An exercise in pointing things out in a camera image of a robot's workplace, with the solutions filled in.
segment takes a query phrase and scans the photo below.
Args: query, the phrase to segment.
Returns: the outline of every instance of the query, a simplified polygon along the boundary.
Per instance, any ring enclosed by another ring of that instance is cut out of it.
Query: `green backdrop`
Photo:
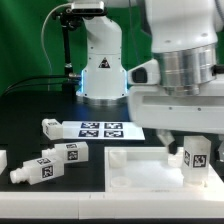
[[[49,68],[41,48],[40,34],[48,13],[66,0],[1,0],[0,7],[0,93],[10,84],[34,75],[48,75]],[[140,14],[132,9],[133,31],[141,63],[151,58],[151,39],[140,29]],[[130,69],[137,65],[130,31],[129,9],[109,9],[108,17],[123,31],[122,65]],[[218,56],[223,63],[224,35],[219,35]],[[86,65],[86,30],[82,26],[70,32],[71,53],[76,73]],[[46,27],[45,45],[53,65],[53,74],[63,74],[64,56],[59,21],[50,20]]]

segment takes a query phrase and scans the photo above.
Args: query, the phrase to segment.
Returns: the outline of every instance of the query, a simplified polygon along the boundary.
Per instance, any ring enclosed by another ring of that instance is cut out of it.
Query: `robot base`
[[[123,96],[117,99],[94,99],[87,96],[82,96],[78,92],[76,93],[77,101],[94,106],[116,106],[127,103],[127,96]]]

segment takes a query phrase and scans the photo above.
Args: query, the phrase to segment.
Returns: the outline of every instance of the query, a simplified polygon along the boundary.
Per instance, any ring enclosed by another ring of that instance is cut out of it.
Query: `white cylinder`
[[[42,157],[48,157],[48,156],[54,156],[57,155],[56,149],[46,149],[46,150],[42,150]]]
[[[124,149],[112,149],[109,151],[109,164],[112,168],[122,168],[127,164],[127,151]]]
[[[26,167],[16,169],[10,172],[10,178],[13,184],[24,182],[29,179],[29,171]]]

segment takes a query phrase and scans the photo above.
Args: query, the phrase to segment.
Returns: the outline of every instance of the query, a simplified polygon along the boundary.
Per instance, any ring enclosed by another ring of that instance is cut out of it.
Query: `black table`
[[[28,183],[12,184],[9,173],[27,160],[41,157],[41,151],[53,148],[56,143],[74,142],[74,139],[50,141],[43,133],[43,119],[62,121],[130,121],[127,105],[96,107],[77,103],[69,94],[61,92],[22,91],[13,92],[0,99],[0,149],[7,150],[8,166],[0,176],[0,186],[6,192],[102,192],[104,185],[105,146],[162,146],[155,130],[144,129],[145,141],[89,140],[89,162],[66,164],[65,175],[42,182],[32,187]],[[173,132],[179,146],[183,137],[195,135],[189,132]],[[222,163],[216,162],[216,150],[220,145],[217,135],[204,135],[212,141],[211,164],[224,175]],[[76,220],[79,223],[120,223],[119,220]],[[201,223],[202,220],[141,220],[141,223]],[[1,220],[0,223],[21,223],[16,220]],[[38,220],[23,220],[36,223]],[[45,223],[61,223],[48,220]],[[139,223],[140,220],[122,220],[122,223]]]

